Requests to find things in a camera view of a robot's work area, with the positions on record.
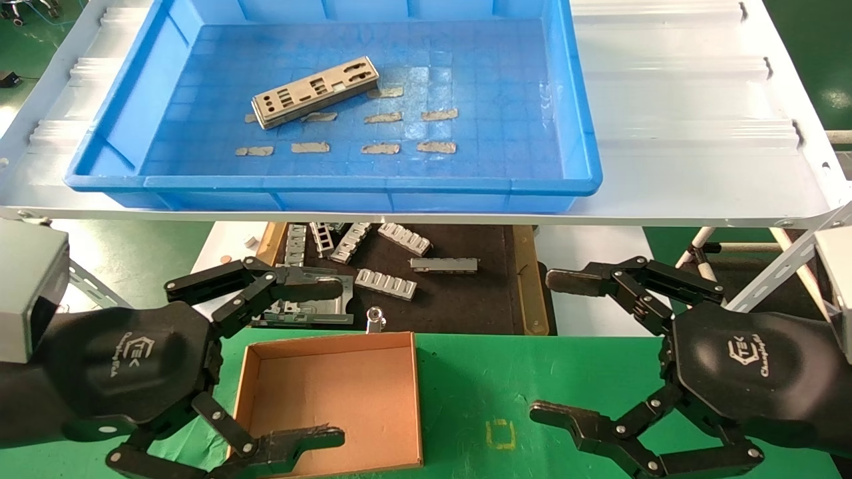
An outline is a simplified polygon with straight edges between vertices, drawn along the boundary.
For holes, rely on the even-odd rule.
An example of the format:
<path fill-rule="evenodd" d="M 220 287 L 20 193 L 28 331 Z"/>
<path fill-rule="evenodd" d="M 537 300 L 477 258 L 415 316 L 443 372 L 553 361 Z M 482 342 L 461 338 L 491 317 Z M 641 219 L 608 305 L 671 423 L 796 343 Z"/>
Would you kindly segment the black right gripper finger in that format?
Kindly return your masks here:
<path fill-rule="evenodd" d="M 553 292 L 587 297 L 609 297 L 653 335 L 667 335 L 674 318 L 660 294 L 694 306 L 721 304 L 724 289 L 718 283 L 647 257 L 622 263 L 588 263 L 579 271 L 550 269 L 546 286 Z"/>

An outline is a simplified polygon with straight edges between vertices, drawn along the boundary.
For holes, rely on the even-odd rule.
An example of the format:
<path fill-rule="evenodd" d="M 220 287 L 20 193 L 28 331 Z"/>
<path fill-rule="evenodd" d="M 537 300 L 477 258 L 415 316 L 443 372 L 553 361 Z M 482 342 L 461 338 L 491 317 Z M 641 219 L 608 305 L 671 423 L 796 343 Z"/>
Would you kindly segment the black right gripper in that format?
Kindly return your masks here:
<path fill-rule="evenodd" d="M 765 455 L 745 436 L 848 457 L 851 367 L 825 321 L 787 313 L 689 309 L 670 330 L 674 370 L 620 418 L 536 400 L 530 418 L 563 428 L 578 451 L 630 478 L 742 476 Z M 720 446 L 655 454 L 641 436 L 678 407 Z"/>

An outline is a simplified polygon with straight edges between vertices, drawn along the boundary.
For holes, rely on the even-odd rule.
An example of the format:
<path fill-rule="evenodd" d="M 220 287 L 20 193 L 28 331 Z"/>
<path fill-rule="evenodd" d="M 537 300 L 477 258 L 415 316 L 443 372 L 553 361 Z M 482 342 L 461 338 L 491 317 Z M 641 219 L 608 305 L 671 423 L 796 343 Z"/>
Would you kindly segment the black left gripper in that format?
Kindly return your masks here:
<path fill-rule="evenodd" d="M 131 434 L 106 458 L 127 478 L 271 477 L 292 471 L 304 452 L 343 446 L 344 431 L 328 424 L 255 438 L 209 394 L 223 361 L 219 337 L 231 339 L 279 301 L 340 297 L 340 283 L 246 257 L 168 280 L 164 290 L 168 302 L 183 303 L 61 313 L 30 361 L 3 362 L 2 446 Z M 191 307 L 228 295 L 212 325 Z M 232 448 L 221 466 L 206 471 L 147 452 L 154 437 L 176 434 L 197 415 Z"/>

